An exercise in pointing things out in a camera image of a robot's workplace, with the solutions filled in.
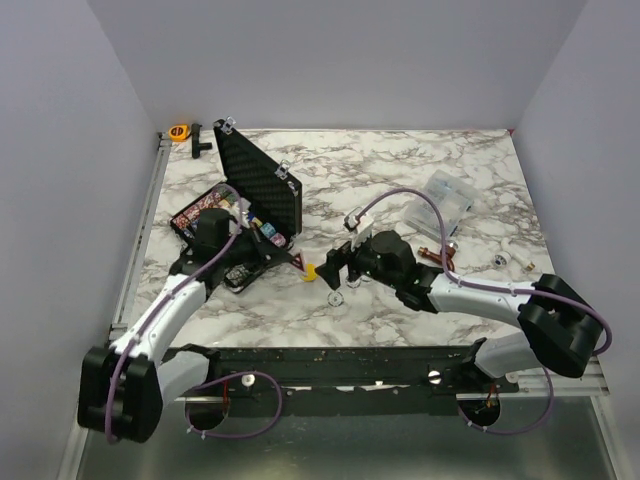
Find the red triangular dealer button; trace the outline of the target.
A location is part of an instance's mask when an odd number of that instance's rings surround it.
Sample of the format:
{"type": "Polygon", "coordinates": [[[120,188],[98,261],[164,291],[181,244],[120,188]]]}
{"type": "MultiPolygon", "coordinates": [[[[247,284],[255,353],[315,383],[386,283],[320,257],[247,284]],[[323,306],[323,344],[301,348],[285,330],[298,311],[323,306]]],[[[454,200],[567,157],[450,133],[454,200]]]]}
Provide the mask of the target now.
{"type": "Polygon", "coordinates": [[[292,257],[291,265],[303,273],[306,272],[306,264],[301,253],[297,253],[292,257]]]}

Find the yellow round button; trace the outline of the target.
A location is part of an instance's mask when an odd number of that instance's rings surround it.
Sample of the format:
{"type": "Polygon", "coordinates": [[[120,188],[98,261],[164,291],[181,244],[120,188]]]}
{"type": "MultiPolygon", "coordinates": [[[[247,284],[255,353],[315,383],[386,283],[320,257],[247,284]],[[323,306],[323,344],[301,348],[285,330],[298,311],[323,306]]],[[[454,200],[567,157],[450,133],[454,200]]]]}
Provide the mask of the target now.
{"type": "Polygon", "coordinates": [[[308,263],[305,267],[305,272],[302,275],[302,280],[304,282],[313,282],[318,278],[316,273],[315,266],[311,263],[308,263]]]}

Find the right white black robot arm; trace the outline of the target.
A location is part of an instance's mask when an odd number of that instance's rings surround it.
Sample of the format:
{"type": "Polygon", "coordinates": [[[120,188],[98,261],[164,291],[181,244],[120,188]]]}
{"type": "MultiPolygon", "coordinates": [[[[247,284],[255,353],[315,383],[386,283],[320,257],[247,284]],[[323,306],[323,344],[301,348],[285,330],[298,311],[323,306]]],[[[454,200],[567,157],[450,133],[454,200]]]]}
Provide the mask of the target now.
{"type": "Polygon", "coordinates": [[[462,384],[474,392],[507,373],[537,367],[579,378],[606,331],[594,311],[556,275],[544,274],[533,283],[461,280],[417,261],[394,231],[345,242],[327,253],[316,272],[337,290],[342,270],[349,281],[366,276],[393,289],[414,311],[462,313],[516,328],[512,335],[473,344],[459,371],[462,384]]]}

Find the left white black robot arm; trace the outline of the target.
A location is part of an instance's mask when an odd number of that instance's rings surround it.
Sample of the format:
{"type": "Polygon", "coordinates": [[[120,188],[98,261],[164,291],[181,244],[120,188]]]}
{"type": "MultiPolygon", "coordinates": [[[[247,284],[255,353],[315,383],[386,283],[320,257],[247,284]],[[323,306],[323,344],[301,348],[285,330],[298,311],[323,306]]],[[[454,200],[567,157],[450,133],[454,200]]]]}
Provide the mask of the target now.
{"type": "Polygon", "coordinates": [[[140,319],[107,347],[93,347],[81,367],[77,423],[111,442],[143,443],[165,406],[194,388],[214,393],[222,380],[204,347],[169,347],[187,320],[235,268],[246,286],[264,271],[302,260],[274,244],[253,224],[219,208],[200,213],[193,243],[171,265],[161,293],[140,319]]]}

